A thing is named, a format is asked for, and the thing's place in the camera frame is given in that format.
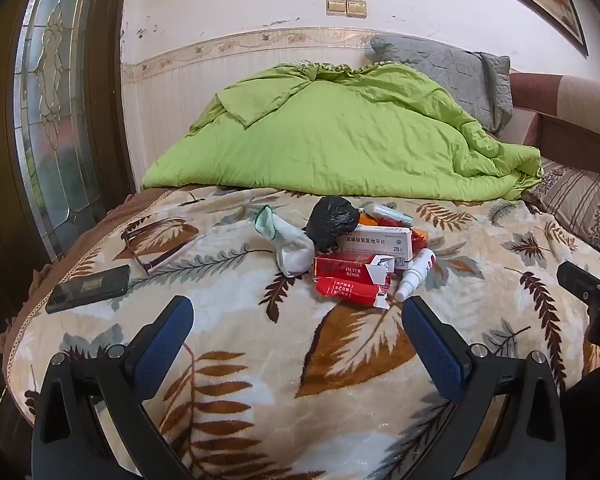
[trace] gray pillow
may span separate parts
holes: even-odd
[[[380,61],[397,61],[427,75],[491,133],[500,132],[513,114],[509,56],[468,52],[414,36],[378,34],[371,47]]]

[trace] floral bedspread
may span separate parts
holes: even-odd
[[[269,204],[304,226],[317,200],[275,189],[181,188],[115,229],[65,279],[129,264],[128,294],[52,315],[48,296],[37,304],[6,365],[21,410],[33,421],[53,354],[78,360],[127,343],[182,294],[194,306],[193,329],[145,408],[196,476],[398,478],[452,407],[404,333],[400,304],[380,310],[322,298],[308,274],[279,272],[254,230],[256,213]],[[595,250],[523,202],[380,202],[429,232],[437,262],[418,292],[443,322],[496,354],[540,349],[559,390],[580,378],[586,308],[555,273],[566,252],[600,278]],[[147,276],[121,234],[151,222],[132,241],[143,258],[188,243]],[[134,469],[106,407],[97,410],[119,462]]]

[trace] light switch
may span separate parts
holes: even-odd
[[[347,15],[347,1],[346,0],[327,0],[327,14],[332,16],[346,16]]]
[[[347,16],[350,18],[366,18],[366,1],[347,0]]]

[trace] white wall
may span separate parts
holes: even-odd
[[[590,0],[574,0],[588,58],[518,0],[366,2],[368,18],[359,20],[327,16],[325,0],[124,0],[122,61],[135,64],[188,44],[250,30],[332,26],[432,38],[467,50],[506,54],[522,72],[600,80],[600,15]],[[269,25],[273,22],[283,23]]]

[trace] black plastic bag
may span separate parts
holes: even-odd
[[[328,253],[338,249],[336,238],[358,227],[360,211],[341,196],[323,196],[311,211],[306,235],[318,251]]]

